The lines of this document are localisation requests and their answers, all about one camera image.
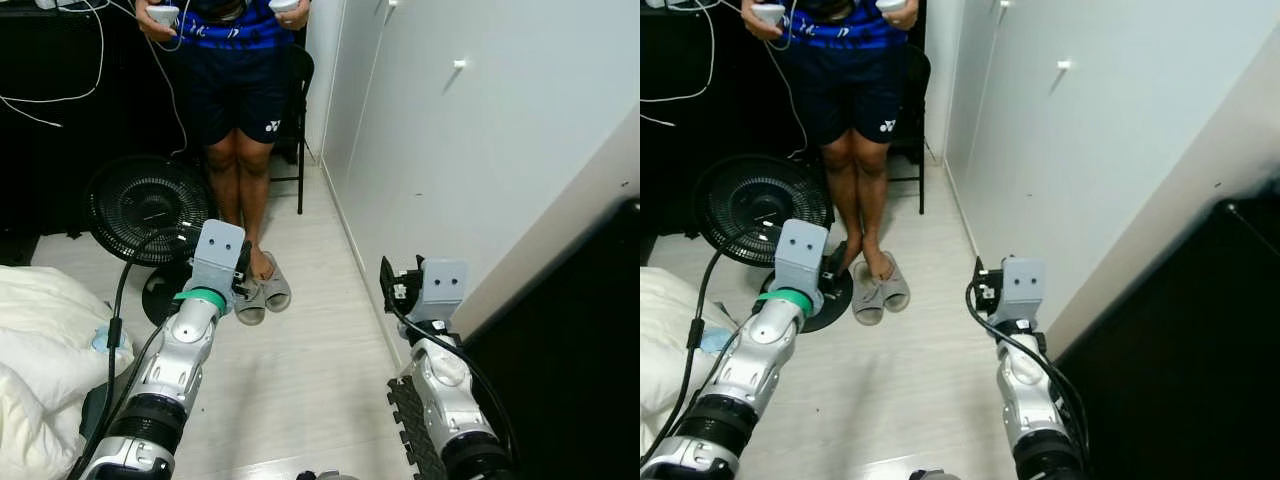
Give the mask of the person's right hand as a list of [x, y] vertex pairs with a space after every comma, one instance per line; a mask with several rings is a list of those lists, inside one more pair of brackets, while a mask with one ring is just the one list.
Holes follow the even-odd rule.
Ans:
[[180, 9], [173, 1], [136, 0], [134, 13], [141, 32], [148, 40], [165, 44], [179, 36]]
[[740, 15], [746, 29], [755, 37], [767, 42], [776, 42], [786, 37], [785, 14], [788, 9], [778, 3], [742, 0], [740, 3]]

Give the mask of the person's left hand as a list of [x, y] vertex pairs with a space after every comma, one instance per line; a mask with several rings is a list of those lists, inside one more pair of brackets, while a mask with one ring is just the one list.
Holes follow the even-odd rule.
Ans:
[[919, 0], [877, 0], [876, 6], [895, 29], [911, 29], [919, 17]]
[[308, 23], [310, 0], [271, 0], [269, 8], [285, 29], [302, 29]]

